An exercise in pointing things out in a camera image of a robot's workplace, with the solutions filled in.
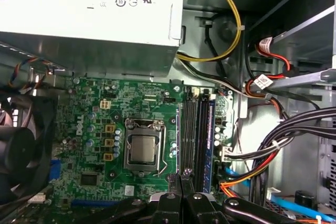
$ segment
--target yellow wire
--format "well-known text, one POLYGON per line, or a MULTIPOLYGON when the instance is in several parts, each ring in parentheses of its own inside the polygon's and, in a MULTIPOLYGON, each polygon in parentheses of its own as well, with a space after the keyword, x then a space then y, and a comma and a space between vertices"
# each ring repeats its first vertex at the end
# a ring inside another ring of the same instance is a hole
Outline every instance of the yellow wire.
POLYGON ((237 23, 236 36, 235 36, 235 39, 233 40, 231 46, 224 53, 222 53, 221 55, 219 55, 217 57, 198 59, 198 58, 191 58, 191 57, 184 56, 184 55, 181 55, 181 54, 177 53, 176 55, 179 59, 186 60, 186 61, 196 61, 196 62, 206 62, 206 61, 218 60, 218 59, 221 59, 221 58, 229 55, 236 48, 236 46, 239 43, 240 36, 242 34, 242 31, 240 30, 241 26, 242 26, 241 25, 242 22, 240 20, 239 12, 238 12, 237 7, 236 7, 235 3, 233 2, 233 0, 227 0, 227 2, 229 3, 229 6, 231 7, 231 9, 233 11, 233 14, 235 16, 236 23, 237 23))
POLYGON ((246 176, 246 177, 244 177, 244 178, 241 178, 241 179, 239 179, 239 180, 237 180, 237 181, 235 181, 235 182, 230 182, 230 181, 228 181, 228 182, 221 183, 221 185, 223 185, 223 186, 225 186, 225 187, 229 187, 229 186, 235 185, 236 183, 240 183, 240 182, 242 182, 242 181, 244 181, 244 180, 247 180, 247 179, 249 179, 249 178, 251 178, 251 177, 257 175, 258 173, 262 172, 263 170, 265 170, 265 169, 267 168, 267 166, 268 166, 268 165, 266 165, 266 167, 263 167, 262 169, 257 170, 257 171, 255 171, 254 173, 252 173, 252 174, 250 174, 250 175, 248 175, 248 176, 246 176))

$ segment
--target ram slot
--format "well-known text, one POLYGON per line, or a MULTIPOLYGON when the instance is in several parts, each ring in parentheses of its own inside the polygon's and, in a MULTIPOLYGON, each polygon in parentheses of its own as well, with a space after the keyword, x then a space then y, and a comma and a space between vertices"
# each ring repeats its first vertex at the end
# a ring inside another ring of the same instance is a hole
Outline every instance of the ram slot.
POLYGON ((196 115, 198 96, 194 96, 192 89, 186 87, 186 100, 183 103, 181 125, 181 173, 186 169, 193 169, 195 139, 196 139, 196 115))
POLYGON ((197 139, 196 139, 196 159, 195 159, 195 191, 203 190, 205 152, 207 145, 207 128, 209 114, 209 95, 203 94, 199 103, 197 118, 197 139))
POLYGON ((215 126, 215 101, 209 101, 207 142, 205 150, 203 192, 210 193, 212 179, 213 149, 214 149, 214 126, 215 126))

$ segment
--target dell logo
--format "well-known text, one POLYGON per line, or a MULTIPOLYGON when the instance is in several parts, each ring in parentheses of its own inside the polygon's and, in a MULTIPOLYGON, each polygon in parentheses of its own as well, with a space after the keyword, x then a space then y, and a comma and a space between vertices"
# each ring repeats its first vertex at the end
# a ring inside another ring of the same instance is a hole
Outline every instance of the dell logo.
POLYGON ((84 116, 80 115, 77 117, 77 130, 76 135, 82 136, 83 135, 83 122, 84 122, 84 116))

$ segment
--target cable tie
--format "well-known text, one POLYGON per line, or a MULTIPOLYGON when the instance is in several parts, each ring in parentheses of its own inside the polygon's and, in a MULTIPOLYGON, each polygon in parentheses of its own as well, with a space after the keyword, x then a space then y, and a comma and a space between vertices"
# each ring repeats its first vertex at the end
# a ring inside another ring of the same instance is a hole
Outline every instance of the cable tie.
POLYGON ((265 95, 265 100, 266 101, 269 101, 269 100, 271 100, 271 98, 273 97, 273 95, 271 94, 271 93, 267 93, 266 95, 265 95))
POLYGON ((320 215, 316 215, 316 219, 318 224, 322 223, 322 217, 320 215))
POLYGON ((278 151, 281 149, 278 142, 275 140, 272 141, 272 145, 274 145, 278 151))
POLYGON ((237 27, 237 30, 244 31, 245 30, 245 26, 241 25, 241 26, 237 27))
POLYGON ((268 199, 268 200, 271 200, 271 198, 272 198, 272 194, 278 194, 278 193, 280 193, 281 191, 280 190, 278 190, 277 188, 274 188, 274 187, 268 187, 267 188, 267 193, 266 193, 266 198, 268 199))

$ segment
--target screw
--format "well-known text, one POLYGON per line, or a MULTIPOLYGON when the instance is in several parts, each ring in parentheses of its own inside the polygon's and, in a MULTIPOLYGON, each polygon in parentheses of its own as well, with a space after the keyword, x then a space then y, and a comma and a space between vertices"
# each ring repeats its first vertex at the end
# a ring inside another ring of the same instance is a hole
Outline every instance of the screw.
POLYGON ((72 81, 73 81, 74 84, 79 84, 79 82, 80 82, 79 78, 77 78, 77 77, 74 78, 72 81))
POLYGON ((51 199, 46 199, 46 200, 44 201, 44 204, 47 204, 48 206, 50 206, 51 203, 53 203, 53 202, 51 201, 51 199))
POLYGON ((238 205, 239 205, 239 202, 236 201, 235 199, 231 199, 231 200, 229 200, 229 204, 230 204, 231 206, 238 206, 238 205))
POLYGON ((167 199, 175 199, 175 195, 174 195, 174 194, 169 194, 169 195, 167 196, 167 199))
POLYGON ((179 92, 180 89, 181 89, 180 86, 175 86, 175 87, 174 87, 174 91, 175 91, 175 92, 179 92))
POLYGON ((142 201, 140 199, 135 199, 133 202, 132 202, 132 205, 134 206, 138 206, 142 203, 142 201))
POLYGON ((194 199, 201 199, 202 195, 201 194, 194 194, 194 199))

